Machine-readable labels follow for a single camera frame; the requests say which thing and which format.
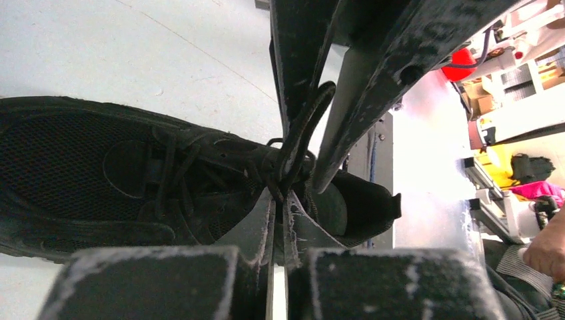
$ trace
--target pink fabric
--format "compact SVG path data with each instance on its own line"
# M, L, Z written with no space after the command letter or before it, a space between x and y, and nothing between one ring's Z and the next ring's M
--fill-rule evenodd
M553 197L553 199L555 199L555 202L557 202L559 208L563 206L564 199L561 191L564 189L549 182L532 182L528 183L527 185L518 185L516 187L512 187L510 190L514 194L521 195L528 200L535 200L541 195L550 195Z

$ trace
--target mesh upper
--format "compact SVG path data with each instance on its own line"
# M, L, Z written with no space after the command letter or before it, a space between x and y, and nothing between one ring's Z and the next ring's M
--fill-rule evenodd
M119 141L151 139L148 125L102 115L29 119L0 137L0 179L54 217L132 221L146 201L124 199L107 183L102 163Z

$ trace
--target metal frame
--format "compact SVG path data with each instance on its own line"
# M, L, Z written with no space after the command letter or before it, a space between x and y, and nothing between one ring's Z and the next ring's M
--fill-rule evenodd
M378 183L389 191L394 191L393 119L394 113L385 114L353 145L350 150L348 169L349 173L367 181ZM374 168L371 168L373 152L376 159ZM393 249L394 228L393 225L389 230L374 237L371 241L372 248Z
M492 180L484 170L484 167L474 157L463 159L463 167L465 168L467 177L478 185L479 189L487 189L490 198L500 210L504 212L504 192L496 182Z
M350 49L314 171L318 192L351 147L412 85L516 2L271 0L270 53L282 149L290 150L282 175L302 161L297 155L308 142L303 135L313 130L308 124L320 105L318 85L332 42ZM333 88L324 90L327 99ZM293 133L297 136L287 139ZM220 247L78 254L57 279L40 319L111 319L117 317L112 308L128 305L136 306L136 319L270 319L274 244L280 240L289 319L504 318L473 257L449 250L345 251L304 212L294 191L283 194L282 201L281 192L275 192L275 203L269 193L277 186L269 187L249 215L215 244ZM315 249L320 247L333 249ZM195 277L191 267L203 265L208 273ZM139 272L161 277L154 282ZM116 286L112 274L136 287ZM170 291L179 283L183 290Z
M480 199L469 200L469 206L473 217L498 236L502 242L508 245L523 244L510 236L508 227Z

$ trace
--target black bag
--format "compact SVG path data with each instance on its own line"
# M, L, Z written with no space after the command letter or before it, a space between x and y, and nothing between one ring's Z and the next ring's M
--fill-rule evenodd
M555 170L553 163L548 158L529 157L523 153L512 156L510 164L514 172L511 178L519 181L521 185L545 181Z

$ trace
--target gray strap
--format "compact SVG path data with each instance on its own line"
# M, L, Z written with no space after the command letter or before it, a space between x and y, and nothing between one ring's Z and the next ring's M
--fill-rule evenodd
M557 308L557 312L561 315L562 319L565 319L565 301L561 299L553 299L553 305Z
M524 264L518 256L518 250L525 247L525 245L511 245L502 256L502 260L496 267L496 272L527 282L549 300L551 299L553 280Z
M544 312L540 312L536 314L539 320L561 320L559 316L559 312L557 312L557 308L553 307L549 310Z

